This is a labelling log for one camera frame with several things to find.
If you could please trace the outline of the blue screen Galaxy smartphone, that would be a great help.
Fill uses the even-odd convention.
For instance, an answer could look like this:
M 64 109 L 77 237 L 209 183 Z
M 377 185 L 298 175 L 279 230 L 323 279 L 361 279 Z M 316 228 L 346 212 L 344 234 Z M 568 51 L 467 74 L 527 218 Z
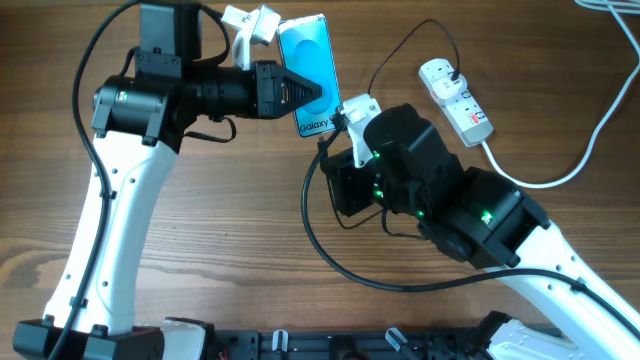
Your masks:
M 303 138 L 334 130 L 330 116 L 341 104 L 329 27 L 323 14 L 281 21 L 277 28 L 284 66 L 318 84 L 321 96 L 297 109 L 294 119 Z

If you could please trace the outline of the white grey power strip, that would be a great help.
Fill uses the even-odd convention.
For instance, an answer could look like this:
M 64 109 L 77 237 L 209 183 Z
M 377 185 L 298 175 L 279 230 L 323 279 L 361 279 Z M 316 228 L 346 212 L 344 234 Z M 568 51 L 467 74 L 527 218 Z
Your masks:
M 440 107 L 441 111 L 466 147 L 480 145 L 492 134 L 494 127 L 486 113 L 467 90 L 454 97 L 446 104 L 439 104 L 432 95 L 433 83 L 449 75 L 453 79 L 454 67 L 443 58 L 436 58 L 424 63 L 419 69 L 419 77 L 427 88 L 427 92 Z

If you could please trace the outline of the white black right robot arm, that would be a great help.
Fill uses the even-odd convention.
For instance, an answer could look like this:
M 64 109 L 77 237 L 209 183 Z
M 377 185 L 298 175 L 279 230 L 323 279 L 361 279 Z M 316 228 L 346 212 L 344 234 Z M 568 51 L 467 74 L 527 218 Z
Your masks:
M 415 218 L 447 257 L 503 282 L 566 336 L 546 340 L 576 359 L 635 359 L 638 312 L 571 248 L 547 212 L 506 177 L 463 167 L 436 128 L 410 105 L 340 105 L 331 118 L 352 145 L 323 155 L 337 212 L 371 205 Z

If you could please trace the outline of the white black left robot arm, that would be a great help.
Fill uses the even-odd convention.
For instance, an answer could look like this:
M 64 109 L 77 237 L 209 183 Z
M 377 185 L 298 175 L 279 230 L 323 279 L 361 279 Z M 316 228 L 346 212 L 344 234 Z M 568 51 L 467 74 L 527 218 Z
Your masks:
M 139 3 L 139 43 L 93 97 L 80 138 L 92 161 L 86 200 L 63 276 L 41 318 L 17 324 L 27 359 L 224 359 L 204 321 L 135 321 L 135 289 L 153 209 L 192 125 L 278 119 L 321 87 L 250 50 L 273 40 L 268 6 L 216 11 L 196 1 Z

